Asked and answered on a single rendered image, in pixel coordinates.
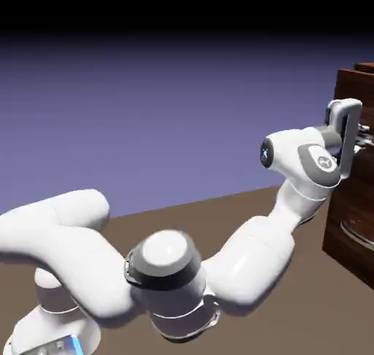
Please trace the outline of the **dark wood cabinet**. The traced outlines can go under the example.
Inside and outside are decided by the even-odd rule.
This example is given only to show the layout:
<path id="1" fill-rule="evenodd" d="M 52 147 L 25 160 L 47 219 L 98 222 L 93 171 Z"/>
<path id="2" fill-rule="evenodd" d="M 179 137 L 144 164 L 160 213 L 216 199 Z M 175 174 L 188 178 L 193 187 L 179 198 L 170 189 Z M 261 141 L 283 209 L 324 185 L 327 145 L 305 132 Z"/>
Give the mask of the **dark wood cabinet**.
<path id="1" fill-rule="evenodd" d="M 374 62 L 339 70 L 335 97 L 363 108 L 351 175 L 329 202 L 322 249 L 374 290 Z"/>

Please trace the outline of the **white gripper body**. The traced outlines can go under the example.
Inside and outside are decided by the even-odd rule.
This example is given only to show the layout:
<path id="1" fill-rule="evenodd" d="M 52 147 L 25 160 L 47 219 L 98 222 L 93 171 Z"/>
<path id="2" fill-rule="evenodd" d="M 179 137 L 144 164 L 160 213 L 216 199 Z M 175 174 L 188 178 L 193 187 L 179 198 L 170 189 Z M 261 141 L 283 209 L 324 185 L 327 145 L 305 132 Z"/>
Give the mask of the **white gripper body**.
<path id="1" fill-rule="evenodd" d="M 354 146 L 359 130 L 362 102 L 358 99 L 336 99 L 332 105 L 332 125 L 340 132 L 342 146 L 339 155 L 339 168 L 342 179 L 349 177 Z"/>

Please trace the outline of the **dark wood drawer front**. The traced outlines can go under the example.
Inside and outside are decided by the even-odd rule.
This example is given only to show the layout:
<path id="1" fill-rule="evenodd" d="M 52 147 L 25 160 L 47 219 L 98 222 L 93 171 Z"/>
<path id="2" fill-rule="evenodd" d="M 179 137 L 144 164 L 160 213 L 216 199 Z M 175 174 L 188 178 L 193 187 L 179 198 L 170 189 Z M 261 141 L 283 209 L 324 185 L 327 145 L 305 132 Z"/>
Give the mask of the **dark wood drawer front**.
<path id="1" fill-rule="evenodd" d="M 337 73 L 334 99 L 358 99 L 362 102 L 359 123 L 370 127 L 374 135 L 374 64 L 357 64 L 354 69 L 340 69 Z M 374 187 L 374 147 L 367 146 L 355 153 L 351 172 L 344 183 L 359 181 Z"/>
<path id="2" fill-rule="evenodd" d="M 374 233 L 374 187 L 344 183 L 329 202 L 323 251 L 374 290 L 374 252 L 347 237 L 340 228 L 343 220 L 360 221 Z"/>

